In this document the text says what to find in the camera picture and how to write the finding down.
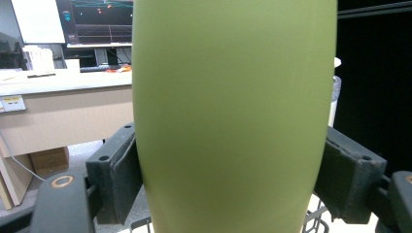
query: brown box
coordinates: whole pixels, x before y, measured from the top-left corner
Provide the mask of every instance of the brown box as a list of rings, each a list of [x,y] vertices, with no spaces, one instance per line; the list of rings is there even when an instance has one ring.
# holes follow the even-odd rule
[[[69,150],[67,147],[30,153],[36,174],[46,175],[69,167]]]

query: computer monitor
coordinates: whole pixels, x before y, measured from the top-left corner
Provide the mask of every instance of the computer monitor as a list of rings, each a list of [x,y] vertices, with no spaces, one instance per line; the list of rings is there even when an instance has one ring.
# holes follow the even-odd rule
[[[118,65],[117,49],[132,46],[133,0],[56,0],[67,49],[106,49]]]
[[[55,0],[12,0],[18,29],[25,44],[64,44]]]

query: white cable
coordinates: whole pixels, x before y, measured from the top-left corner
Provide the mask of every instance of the white cable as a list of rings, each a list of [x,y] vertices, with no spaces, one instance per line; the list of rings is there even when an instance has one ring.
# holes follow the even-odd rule
[[[0,137],[3,138],[3,141],[4,141],[5,145],[6,145],[6,149],[7,149],[7,151],[9,152],[9,155],[10,155],[10,157],[12,158],[12,160],[13,160],[14,162],[16,162],[16,163],[17,163],[18,165],[20,165],[24,170],[26,170],[27,172],[31,173],[33,176],[35,176],[35,177],[36,177],[37,179],[39,179],[40,181],[42,181],[42,182],[45,181],[45,179],[39,177],[36,173],[34,173],[34,172],[31,171],[30,169],[28,169],[26,166],[24,166],[22,163],[20,163],[20,161],[18,161],[18,160],[15,158],[15,155],[13,154],[12,150],[10,149],[9,144],[7,143],[7,141],[6,141],[6,139],[4,138],[3,134],[1,133],[1,130],[0,130]]]

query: green cylindrical object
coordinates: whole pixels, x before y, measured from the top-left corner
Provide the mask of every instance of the green cylindrical object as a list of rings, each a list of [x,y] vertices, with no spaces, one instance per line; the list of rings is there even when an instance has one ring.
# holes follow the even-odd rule
[[[336,1],[138,0],[137,147],[155,233],[297,233],[323,154]]]

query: gray floor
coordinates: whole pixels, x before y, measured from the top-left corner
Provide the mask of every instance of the gray floor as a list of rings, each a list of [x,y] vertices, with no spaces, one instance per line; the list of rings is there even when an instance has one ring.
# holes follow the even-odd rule
[[[85,161],[100,147],[102,146],[102,141],[95,141],[80,145],[74,145],[69,147],[70,161],[69,170],[70,171],[86,171]],[[44,178],[50,177],[55,174],[49,174]],[[3,203],[0,203],[0,217],[8,216],[13,213],[22,211],[24,209],[30,208],[36,203],[37,193],[41,181],[33,178],[28,190],[24,196],[22,203],[19,206],[13,207],[11,210],[5,210]],[[146,202],[146,195],[144,188],[140,190],[132,209],[126,219],[124,225],[101,225],[97,224],[96,219],[94,220],[96,232],[101,233],[112,233],[119,232],[127,229],[130,223],[134,220],[141,219],[143,217],[149,216],[149,209]]]

